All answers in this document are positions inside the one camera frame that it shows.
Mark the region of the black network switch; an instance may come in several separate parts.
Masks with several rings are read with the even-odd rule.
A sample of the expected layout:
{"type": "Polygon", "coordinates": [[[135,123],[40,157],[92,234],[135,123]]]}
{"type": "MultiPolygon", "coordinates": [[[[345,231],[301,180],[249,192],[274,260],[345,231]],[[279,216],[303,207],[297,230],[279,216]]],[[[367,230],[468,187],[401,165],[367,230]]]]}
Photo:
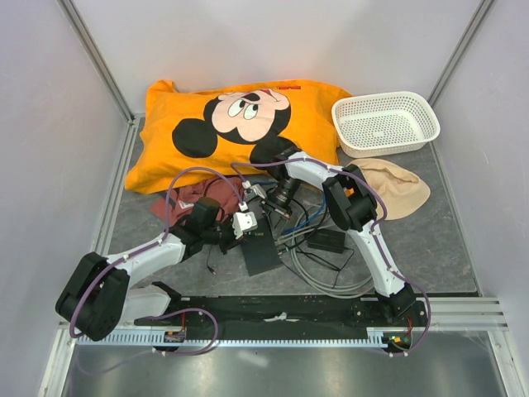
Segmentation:
{"type": "Polygon", "coordinates": [[[241,250],[249,276],[263,274],[281,266],[269,222],[265,218],[257,221],[255,230],[244,235],[241,250]]]}

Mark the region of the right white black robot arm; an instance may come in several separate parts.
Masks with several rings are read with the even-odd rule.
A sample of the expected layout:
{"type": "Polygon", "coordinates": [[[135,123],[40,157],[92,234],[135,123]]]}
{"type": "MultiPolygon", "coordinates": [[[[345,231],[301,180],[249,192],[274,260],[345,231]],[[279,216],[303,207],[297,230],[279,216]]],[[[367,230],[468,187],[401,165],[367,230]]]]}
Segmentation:
{"type": "Polygon", "coordinates": [[[384,241],[377,208],[387,209],[356,166],[330,165],[292,146],[269,157],[255,168],[266,169],[276,179],[299,179],[324,193],[332,221],[350,234],[372,277],[381,301],[380,319],[391,326],[400,324],[416,301],[412,286],[398,269],[384,241]]]}

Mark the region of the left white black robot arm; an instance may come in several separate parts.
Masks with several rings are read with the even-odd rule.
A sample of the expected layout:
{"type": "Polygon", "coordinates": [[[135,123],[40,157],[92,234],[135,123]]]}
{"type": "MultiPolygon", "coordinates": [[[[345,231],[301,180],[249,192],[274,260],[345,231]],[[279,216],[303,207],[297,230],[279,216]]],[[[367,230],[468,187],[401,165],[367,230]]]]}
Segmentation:
{"type": "Polygon", "coordinates": [[[239,245],[256,225],[255,215],[242,204],[226,215],[220,204],[201,198],[192,212],[153,240],[108,257],[92,251],[79,261],[55,304],[69,322],[73,338],[97,342],[120,323],[156,318],[164,325],[178,322],[181,305],[162,284],[137,289],[136,283],[169,265],[186,261],[206,245],[222,252],[239,245]]]}

